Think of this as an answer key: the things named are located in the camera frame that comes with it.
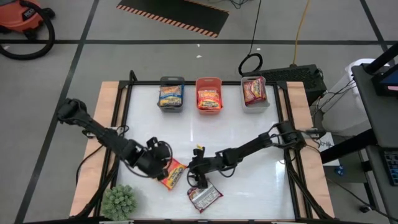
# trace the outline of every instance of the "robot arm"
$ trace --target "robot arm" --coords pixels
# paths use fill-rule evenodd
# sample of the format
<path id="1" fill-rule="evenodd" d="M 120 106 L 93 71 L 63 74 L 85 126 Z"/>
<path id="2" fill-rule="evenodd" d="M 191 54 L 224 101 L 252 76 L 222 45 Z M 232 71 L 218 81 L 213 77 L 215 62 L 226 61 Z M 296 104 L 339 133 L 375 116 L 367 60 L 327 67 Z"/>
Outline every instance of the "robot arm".
<path id="1" fill-rule="evenodd" d="M 169 174 L 165 166 L 171 159 L 169 148 L 156 138 L 147 141 L 147 147 L 132 139 L 126 139 L 109 128 L 96 122 L 87 112 L 86 105 L 76 99 L 66 99 L 57 111 L 57 119 L 61 123 L 77 125 L 93 133 L 99 143 L 111 149 L 120 160 L 126 161 L 131 167 L 137 166 L 150 178 L 162 180 Z"/>
<path id="2" fill-rule="evenodd" d="M 280 134 L 270 135 L 269 132 L 273 128 L 277 128 Z M 271 141 L 272 138 L 278 136 L 282 137 L 284 144 L 273 143 Z M 305 145 L 306 143 L 301 132 L 297 131 L 291 122 L 284 121 L 274 124 L 267 132 L 260 134 L 257 138 L 240 147 L 224 149 L 216 152 L 215 157 L 203 157 L 205 154 L 205 148 L 194 149 L 193 154 L 195 157 L 192 158 L 192 161 L 188 165 L 189 173 L 192 173 L 193 175 L 189 176 L 188 173 L 188 178 L 194 178 L 195 181 L 197 181 L 196 187 L 205 189 L 208 186 L 205 177 L 206 173 L 216 170 L 223 172 L 234 169 L 246 156 L 267 147 L 275 146 L 281 149 L 301 149 Z"/>

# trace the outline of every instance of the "black and orange mat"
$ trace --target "black and orange mat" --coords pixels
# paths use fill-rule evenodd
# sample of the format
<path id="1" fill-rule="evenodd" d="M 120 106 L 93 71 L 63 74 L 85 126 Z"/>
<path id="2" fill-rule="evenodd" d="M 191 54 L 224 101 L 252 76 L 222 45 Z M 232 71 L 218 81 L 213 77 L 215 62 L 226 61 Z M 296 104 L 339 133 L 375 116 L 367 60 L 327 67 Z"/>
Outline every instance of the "black and orange mat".
<path id="1" fill-rule="evenodd" d="M 228 11 L 189 0 L 122 0 L 118 9 L 216 38 Z"/>

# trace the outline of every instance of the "plastic bin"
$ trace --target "plastic bin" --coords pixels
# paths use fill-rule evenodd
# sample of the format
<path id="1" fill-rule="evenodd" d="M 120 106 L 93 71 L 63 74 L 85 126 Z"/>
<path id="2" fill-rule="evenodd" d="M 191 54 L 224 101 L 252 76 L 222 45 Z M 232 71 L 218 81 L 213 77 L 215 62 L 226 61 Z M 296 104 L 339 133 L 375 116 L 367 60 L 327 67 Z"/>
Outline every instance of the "plastic bin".
<path id="1" fill-rule="evenodd" d="M 223 81 L 219 78 L 214 78 L 214 77 L 208 77 L 208 78 L 199 78 L 196 81 L 196 93 L 197 93 L 197 108 L 198 108 L 198 91 L 200 90 L 218 90 L 218 93 L 220 94 L 220 103 L 221 103 L 221 109 L 223 108 L 223 96 L 221 94 L 221 85 L 223 84 Z M 200 114 L 219 114 L 221 112 L 220 110 L 201 110 L 198 108 Z"/>
<path id="2" fill-rule="evenodd" d="M 351 71 L 353 66 L 358 66 L 362 63 L 372 63 L 373 61 L 374 59 L 364 58 L 349 64 L 343 71 L 342 78 L 329 91 L 335 93 L 353 80 L 351 76 L 353 74 Z M 327 94 L 320 100 L 319 105 L 326 103 L 332 96 L 333 94 Z M 322 126 L 326 131 L 334 134 L 354 136 L 371 128 L 361 95 L 356 87 L 348 90 L 345 94 L 333 97 L 322 108 L 322 111 L 325 113 L 323 115 Z"/>
<path id="3" fill-rule="evenodd" d="M 264 81 L 264 92 L 266 93 L 266 101 L 258 102 L 258 103 L 252 104 L 252 105 L 246 105 L 244 103 L 243 83 L 251 81 L 251 80 L 256 80 L 258 78 L 260 78 L 260 77 L 243 77 L 241 79 L 241 101 L 242 101 L 242 108 L 245 113 L 262 113 L 269 106 L 267 92 L 265 91 L 266 90 L 266 78 L 264 78 L 264 77 L 261 77 L 261 78 L 262 78 L 262 81 Z"/>
<path id="4" fill-rule="evenodd" d="M 160 86 L 182 85 L 182 88 L 181 88 L 181 106 L 159 106 L 159 101 L 160 101 L 160 92 L 159 92 L 159 100 L 157 102 L 157 106 L 163 112 L 179 113 L 179 112 L 181 112 L 183 110 L 184 84 L 185 84 L 185 80 L 184 80 L 183 77 L 162 77 L 162 78 L 160 78 Z"/>

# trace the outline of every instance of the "red snack bag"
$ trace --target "red snack bag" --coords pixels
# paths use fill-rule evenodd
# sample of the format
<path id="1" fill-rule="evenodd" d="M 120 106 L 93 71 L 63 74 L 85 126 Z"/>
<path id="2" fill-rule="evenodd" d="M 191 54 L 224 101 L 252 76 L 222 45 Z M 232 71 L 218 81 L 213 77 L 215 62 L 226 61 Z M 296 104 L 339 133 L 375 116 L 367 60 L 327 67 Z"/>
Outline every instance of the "red snack bag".
<path id="1" fill-rule="evenodd" d="M 243 83 L 243 95 L 246 105 L 265 101 L 267 96 L 265 83 L 262 77 Z"/>
<path id="2" fill-rule="evenodd" d="M 198 108 L 201 110 L 220 110 L 221 100 L 217 90 L 199 90 Z"/>
<path id="3" fill-rule="evenodd" d="M 192 187 L 187 192 L 189 200 L 200 213 L 205 211 L 213 202 L 223 196 L 216 187 L 208 181 L 208 188 L 199 189 Z"/>
<path id="4" fill-rule="evenodd" d="M 167 169 L 169 172 L 169 176 L 161 180 L 161 183 L 164 184 L 168 190 L 172 190 L 177 181 L 180 179 L 182 172 L 184 172 L 185 165 L 179 163 L 175 159 L 171 161 L 170 167 Z"/>

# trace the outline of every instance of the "black floor line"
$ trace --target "black floor line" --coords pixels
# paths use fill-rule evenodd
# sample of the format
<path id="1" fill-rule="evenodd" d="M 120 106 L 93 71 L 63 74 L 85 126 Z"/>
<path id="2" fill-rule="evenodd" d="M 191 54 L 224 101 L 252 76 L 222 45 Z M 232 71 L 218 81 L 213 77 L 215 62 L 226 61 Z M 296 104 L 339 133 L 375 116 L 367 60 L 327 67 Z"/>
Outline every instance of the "black floor line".
<path id="1" fill-rule="evenodd" d="M 366 0 L 360 0 L 360 2 L 363 7 L 363 10 L 365 11 L 366 17 L 368 18 L 369 23 L 371 24 L 373 32 L 376 35 L 377 40 L 380 42 L 381 49 L 383 50 L 383 52 L 385 52 L 388 49 L 388 46 L 387 46 L 388 44 L 386 43 L 383 36 L 381 35 L 381 32 L 376 24 L 376 21 L 373 18 L 370 8 L 369 8 L 368 4 L 366 3 Z M 390 64 L 395 65 L 396 64 L 395 60 L 392 59 L 390 61 Z"/>
<path id="2" fill-rule="evenodd" d="M 43 142 L 42 149 L 41 149 L 39 157 L 38 157 L 38 159 L 36 161 L 36 165 L 34 167 L 32 176 L 30 177 L 30 181 L 29 181 L 29 184 L 28 184 L 28 186 L 26 188 L 26 191 L 25 191 L 25 194 L 24 194 L 24 198 L 22 199 L 22 203 L 21 203 L 21 205 L 19 207 L 19 210 L 18 210 L 18 213 L 17 213 L 17 217 L 16 217 L 15 222 L 14 222 L 15 224 L 23 223 L 23 221 L 25 219 L 25 216 L 26 216 L 30 201 L 32 200 L 32 196 L 33 196 L 33 193 L 34 193 L 36 185 L 37 185 L 37 181 L 39 180 L 40 173 L 41 173 L 43 165 L 44 165 L 45 158 L 47 157 L 47 153 L 48 153 L 49 148 L 50 148 L 50 143 L 51 143 L 51 140 L 53 138 L 53 135 L 54 135 L 54 132 L 55 132 L 55 128 L 57 127 L 58 121 L 57 121 L 57 118 L 56 118 L 56 109 L 63 103 L 63 101 L 67 97 L 67 94 L 68 94 L 68 91 L 69 91 L 69 87 L 70 87 L 70 84 L 72 82 L 72 78 L 73 78 L 73 76 L 75 74 L 76 66 L 77 66 L 77 64 L 79 62 L 81 51 L 83 50 L 84 40 L 87 38 L 88 31 L 90 29 L 90 25 L 91 25 L 91 23 L 93 21 L 94 14 L 95 14 L 96 8 L 98 6 L 98 1 L 99 0 L 94 0 L 93 5 L 91 7 L 90 14 L 89 14 L 89 16 L 87 18 L 87 22 L 86 22 L 85 28 L 83 29 L 83 33 L 82 33 L 81 38 L 80 38 L 80 43 L 79 43 L 79 45 L 78 45 L 78 47 L 76 49 L 76 53 L 75 53 L 75 56 L 73 57 L 72 64 L 70 65 L 70 69 L 69 69 L 68 75 L 67 75 L 67 77 L 65 79 L 65 83 L 63 84 L 62 91 L 61 91 L 60 97 L 58 99 L 57 106 L 56 106 L 56 108 L 54 110 L 54 114 L 53 114 L 51 122 L 50 122 L 49 130 L 47 131 L 47 134 L 45 135 L 45 139 L 44 139 L 44 142 Z"/>
<path id="3" fill-rule="evenodd" d="M 47 40 L 9 40 L 0 39 L 0 44 L 45 44 Z M 55 40 L 55 44 L 79 44 L 80 40 Z"/>
<path id="4" fill-rule="evenodd" d="M 0 44 L 45 44 L 46 40 L 0 40 Z M 299 40 L 299 45 L 392 45 L 398 40 Z M 56 40 L 56 44 L 79 44 L 80 40 Z M 251 40 L 84 40 L 84 44 L 150 45 L 150 44 L 250 44 Z M 294 40 L 255 40 L 254 44 L 294 45 Z"/>

